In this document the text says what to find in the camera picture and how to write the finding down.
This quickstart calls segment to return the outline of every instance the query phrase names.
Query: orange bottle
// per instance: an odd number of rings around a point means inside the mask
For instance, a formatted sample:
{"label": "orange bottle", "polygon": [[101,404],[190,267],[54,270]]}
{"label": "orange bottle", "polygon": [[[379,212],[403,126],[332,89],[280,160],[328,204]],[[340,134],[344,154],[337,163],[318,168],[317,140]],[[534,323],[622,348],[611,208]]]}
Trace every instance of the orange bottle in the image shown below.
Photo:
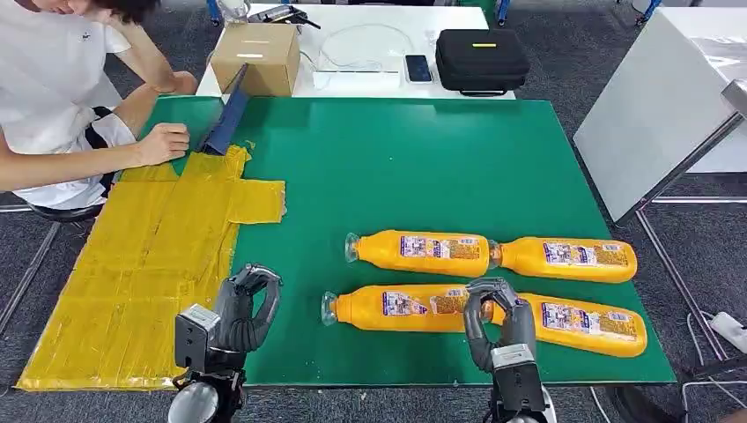
{"label": "orange bottle", "polygon": [[638,269],[632,247],[621,241],[525,236],[498,244],[480,235],[393,230],[348,234],[345,258],[382,269],[467,278],[500,266],[524,276],[611,284],[629,280]]}
{"label": "orange bottle", "polygon": [[395,271],[478,278],[495,267],[494,248],[495,242],[479,235],[388,230],[363,237],[348,234],[345,258]]}
{"label": "orange bottle", "polygon": [[[537,339],[616,357],[646,349],[643,319],[624,308],[520,293],[532,306]],[[364,286],[354,293],[322,298],[322,322],[349,323],[362,330],[464,332],[464,285]],[[483,319],[502,324],[503,309],[483,304]]]}

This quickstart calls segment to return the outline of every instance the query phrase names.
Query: blue chair leg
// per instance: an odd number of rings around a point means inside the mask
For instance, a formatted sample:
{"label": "blue chair leg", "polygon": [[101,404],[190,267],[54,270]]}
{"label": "blue chair leg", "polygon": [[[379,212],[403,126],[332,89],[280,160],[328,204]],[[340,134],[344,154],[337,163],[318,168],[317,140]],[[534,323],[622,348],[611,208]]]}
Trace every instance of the blue chair leg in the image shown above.
{"label": "blue chair leg", "polygon": [[654,14],[654,11],[659,6],[659,4],[662,3],[662,0],[651,0],[651,4],[648,5],[648,9],[643,13],[643,16],[636,19],[635,25],[641,26],[648,22],[649,19],[651,19],[651,15]]}
{"label": "blue chair leg", "polygon": [[211,15],[211,22],[213,26],[220,25],[221,21],[221,15],[220,15],[220,9],[218,8],[218,3],[216,3],[216,0],[207,0],[208,2],[208,11]]}
{"label": "blue chair leg", "polygon": [[496,8],[496,11],[495,11],[495,19],[498,20],[499,26],[503,26],[506,24],[506,15],[508,14],[508,4],[510,3],[511,3],[511,0],[498,0],[498,7]]}

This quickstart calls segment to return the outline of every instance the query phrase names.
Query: smartphone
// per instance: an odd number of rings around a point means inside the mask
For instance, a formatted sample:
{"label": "smartphone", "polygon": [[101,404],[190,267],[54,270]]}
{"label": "smartphone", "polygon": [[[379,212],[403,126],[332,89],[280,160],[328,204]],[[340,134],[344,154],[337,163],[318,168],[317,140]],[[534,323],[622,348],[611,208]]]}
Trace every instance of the smartphone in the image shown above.
{"label": "smartphone", "polygon": [[428,69],[428,59],[423,55],[406,55],[404,64],[407,68],[407,80],[413,84],[429,84],[433,82],[433,75]]}

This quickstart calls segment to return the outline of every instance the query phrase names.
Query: gray carpet floor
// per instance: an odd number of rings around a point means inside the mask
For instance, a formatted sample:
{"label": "gray carpet floor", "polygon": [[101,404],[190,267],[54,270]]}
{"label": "gray carpet floor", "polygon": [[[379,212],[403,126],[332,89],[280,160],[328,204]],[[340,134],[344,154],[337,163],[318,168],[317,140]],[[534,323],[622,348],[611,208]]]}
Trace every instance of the gray carpet floor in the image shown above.
{"label": "gray carpet floor", "polygon": [[[507,27],[525,44],[532,71],[517,92],[525,99],[552,101],[571,137],[622,60],[639,29],[625,1],[513,0]],[[167,0],[158,19],[146,26],[177,70],[204,71],[204,60],[219,30],[213,28],[200,0]],[[115,61],[107,72],[122,93],[137,80]],[[747,195],[743,175],[690,175],[671,189],[681,195]],[[18,199],[0,195],[0,204]],[[744,292],[747,274],[747,210],[738,205],[652,205],[647,215],[659,232],[701,307],[728,311],[747,322]],[[4,306],[26,265],[44,238],[49,223],[33,215],[0,215],[0,307]],[[636,249],[640,269],[635,285],[657,335],[675,369],[697,363],[685,326],[686,306],[668,279],[652,244],[632,221],[612,227],[614,236]],[[11,325],[0,338],[0,421],[2,422],[153,422],[166,421],[171,392],[26,393],[12,385],[44,328],[57,295],[84,240],[74,229],[58,235]],[[706,352],[706,359],[711,358]],[[747,375],[728,375],[735,379]],[[597,390],[612,421],[620,421],[603,390]],[[681,412],[679,387],[644,388],[647,396],[670,412]],[[746,389],[734,389],[747,398]],[[603,422],[587,389],[554,388],[551,394],[561,422]],[[486,407],[481,389],[250,390],[239,421],[376,421],[473,422]],[[692,422],[712,422],[736,409],[716,388],[689,391]]]}

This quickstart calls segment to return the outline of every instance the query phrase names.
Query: white table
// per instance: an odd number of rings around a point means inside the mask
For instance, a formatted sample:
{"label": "white table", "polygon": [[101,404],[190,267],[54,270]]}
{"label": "white table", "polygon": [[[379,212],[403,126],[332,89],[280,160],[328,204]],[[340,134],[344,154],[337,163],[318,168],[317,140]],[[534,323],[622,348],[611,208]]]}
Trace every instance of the white table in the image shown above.
{"label": "white table", "polygon": [[[251,14],[265,11],[277,4],[252,4]],[[338,64],[353,63],[354,70],[398,71],[399,84],[367,81],[355,75],[334,73],[328,83],[314,86],[314,66],[301,56],[299,74],[293,97],[387,97],[420,99],[469,99],[457,92],[445,90],[435,62],[436,40],[444,29],[488,29],[483,12],[478,7],[416,7],[389,5],[295,4],[308,13],[321,30],[303,26],[299,36],[301,51],[309,55],[320,71],[338,68]],[[403,55],[425,55],[432,84],[411,84],[405,80]],[[351,71],[353,68],[342,68]],[[219,96],[220,88],[209,65],[205,70],[197,95]],[[499,97],[483,99],[514,100],[509,92]]]}

